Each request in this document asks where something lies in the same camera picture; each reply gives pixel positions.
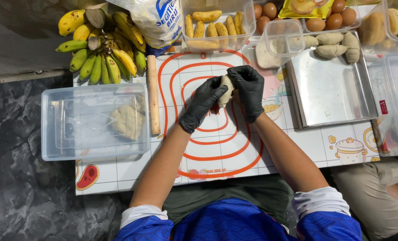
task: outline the flour bag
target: flour bag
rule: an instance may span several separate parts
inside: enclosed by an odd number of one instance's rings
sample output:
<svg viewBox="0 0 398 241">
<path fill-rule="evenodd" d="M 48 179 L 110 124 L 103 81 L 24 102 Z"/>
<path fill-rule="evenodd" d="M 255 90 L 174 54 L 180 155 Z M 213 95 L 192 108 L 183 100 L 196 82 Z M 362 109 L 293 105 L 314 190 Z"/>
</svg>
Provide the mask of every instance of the flour bag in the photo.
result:
<svg viewBox="0 0 398 241">
<path fill-rule="evenodd" d="M 147 43 L 147 55 L 159 56 L 181 34 L 179 0 L 107 0 L 130 11 Z"/>
</svg>

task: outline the stainless steel tray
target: stainless steel tray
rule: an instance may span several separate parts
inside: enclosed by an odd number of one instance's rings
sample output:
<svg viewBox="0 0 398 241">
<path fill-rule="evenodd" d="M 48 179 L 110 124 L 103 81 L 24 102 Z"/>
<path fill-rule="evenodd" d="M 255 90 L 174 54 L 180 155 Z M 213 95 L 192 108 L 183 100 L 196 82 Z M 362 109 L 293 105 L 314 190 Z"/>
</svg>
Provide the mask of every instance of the stainless steel tray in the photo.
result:
<svg viewBox="0 0 398 241">
<path fill-rule="evenodd" d="M 358 38 L 356 31 L 352 34 Z M 359 61 L 349 64 L 344 54 L 329 60 L 315 54 L 314 49 L 305 49 L 286 64 L 299 127 L 377 118 L 362 50 Z"/>
</svg>

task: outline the gloved hand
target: gloved hand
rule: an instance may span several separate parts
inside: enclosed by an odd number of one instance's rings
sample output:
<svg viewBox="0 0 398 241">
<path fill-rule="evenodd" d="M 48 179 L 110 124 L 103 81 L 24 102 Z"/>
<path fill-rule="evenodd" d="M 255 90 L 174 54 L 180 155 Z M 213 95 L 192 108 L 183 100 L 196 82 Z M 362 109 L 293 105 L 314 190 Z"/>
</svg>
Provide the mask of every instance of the gloved hand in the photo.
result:
<svg viewBox="0 0 398 241">
<path fill-rule="evenodd" d="M 264 112 L 261 105 L 264 78 L 249 65 L 228 68 L 227 74 L 239 91 L 239 99 L 245 111 L 245 121 L 254 123 Z"/>
<path fill-rule="evenodd" d="M 192 134 L 202 124 L 212 105 L 228 90 L 226 85 L 219 87 L 220 84 L 221 76 L 212 77 L 196 89 L 186 111 L 178 118 L 186 132 Z"/>
</svg>

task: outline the rolling pin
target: rolling pin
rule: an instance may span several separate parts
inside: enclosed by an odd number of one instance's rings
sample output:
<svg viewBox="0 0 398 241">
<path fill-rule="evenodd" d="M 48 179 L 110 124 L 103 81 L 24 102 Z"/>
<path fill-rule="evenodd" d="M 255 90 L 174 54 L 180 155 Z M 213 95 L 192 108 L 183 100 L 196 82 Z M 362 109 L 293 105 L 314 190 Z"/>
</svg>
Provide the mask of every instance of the rolling pin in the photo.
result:
<svg viewBox="0 0 398 241">
<path fill-rule="evenodd" d="M 151 134 L 160 134 L 159 96 L 157 93 L 156 57 L 147 56 L 148 98 L 150 100 Z"/>
</svg>

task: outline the red label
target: red label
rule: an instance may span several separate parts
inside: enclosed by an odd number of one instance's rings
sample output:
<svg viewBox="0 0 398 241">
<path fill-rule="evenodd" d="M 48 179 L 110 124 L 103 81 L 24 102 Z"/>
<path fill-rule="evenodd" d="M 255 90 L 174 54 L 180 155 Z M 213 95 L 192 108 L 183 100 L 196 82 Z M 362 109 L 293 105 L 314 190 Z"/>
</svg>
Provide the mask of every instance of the red label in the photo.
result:
<svg viewBox="0 0 398 241">
<path fill-rule="evenodd" d="M 387 114 L 388 113 L 388 108 L 386 107 L 385 100 L 379 101 L 379 104 L 380 104 L 380 109 L 382 110 L 382 114 Z"/>
</svg>

